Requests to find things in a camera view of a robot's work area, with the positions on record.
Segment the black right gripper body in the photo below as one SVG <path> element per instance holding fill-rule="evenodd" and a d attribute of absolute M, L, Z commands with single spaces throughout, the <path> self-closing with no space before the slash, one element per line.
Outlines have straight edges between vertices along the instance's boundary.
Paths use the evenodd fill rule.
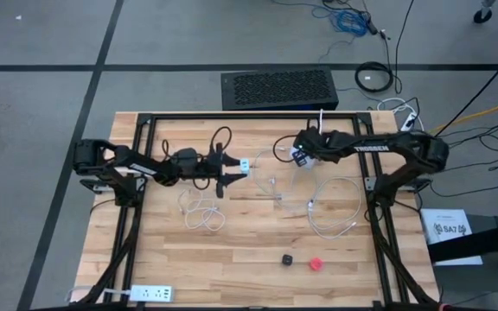
<path fill-rule="evenodd" d="M 320 161 L 340 160 L 340 156 L 327 147 L 326 138 L 318 132 L 318 129 L 301 130 L 294 140 L 294 147 L 310 158 Z"/>

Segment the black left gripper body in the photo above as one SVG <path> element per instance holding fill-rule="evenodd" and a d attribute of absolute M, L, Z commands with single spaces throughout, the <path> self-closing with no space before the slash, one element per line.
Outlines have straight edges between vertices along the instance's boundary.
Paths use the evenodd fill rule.
<path fill-rule="evenodd" d="M 216 180 L 216 196 L 224 197 L 224 181 L 222 180 L 223 145 L 211 145 L 207 155 L 199 155 L 195 149 L 180 149 L 174 153 L 174 164 L 179 168 L 182 180 Z"/>

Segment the black perforated computer case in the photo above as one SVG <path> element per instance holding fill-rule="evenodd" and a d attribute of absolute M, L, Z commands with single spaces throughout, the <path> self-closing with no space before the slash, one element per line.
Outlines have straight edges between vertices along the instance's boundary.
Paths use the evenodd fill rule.
<path fill-rule="evenodd" d="M 339 105 L 327 67 L 223 73 L 224 111 L 333 111 Z"/>

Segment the small white extension socket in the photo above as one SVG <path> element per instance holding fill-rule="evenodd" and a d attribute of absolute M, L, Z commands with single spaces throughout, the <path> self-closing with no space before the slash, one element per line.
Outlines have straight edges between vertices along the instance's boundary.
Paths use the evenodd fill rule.
<path fill-rule="evenodd" d="M 416 112 L 410 112 L 405 122 L 400 127 L 400 131 L 412 131 L 414 129 L 415 123 L 418 119 L 418 114 Z"/>

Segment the black crossbar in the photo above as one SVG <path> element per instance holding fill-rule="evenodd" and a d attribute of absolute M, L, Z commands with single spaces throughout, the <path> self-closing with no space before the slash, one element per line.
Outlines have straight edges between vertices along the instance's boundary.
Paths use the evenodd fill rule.
<path fill-rule="evenodd" d="M 498 252 L 498 227 L 430 244 L 428 250 L 432 262 L 442 262 Z"/>

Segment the black caster wheel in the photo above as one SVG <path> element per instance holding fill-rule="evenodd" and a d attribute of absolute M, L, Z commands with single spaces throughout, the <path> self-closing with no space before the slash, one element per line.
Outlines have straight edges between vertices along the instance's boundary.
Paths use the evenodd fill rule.
<path fill-rule="evenodd" d="M 496 0 L 482 0 L 481 8 L 474 14 L 473 22 L 482 24 L 489 21 L 493 15 L 492 6 Z"/>

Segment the dark grey cart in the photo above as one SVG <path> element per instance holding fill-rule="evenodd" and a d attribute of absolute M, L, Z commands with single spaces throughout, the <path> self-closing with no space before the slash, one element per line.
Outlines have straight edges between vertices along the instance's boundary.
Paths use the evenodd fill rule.
<path fill-rule="evenodd" d="M 496 216 L 462 210 L 427 210 L 423 216 L 428 246 L 498 227 Z M 442 297 L 450 292 L 498 294 L 498 252 L 431 263 Z"/>

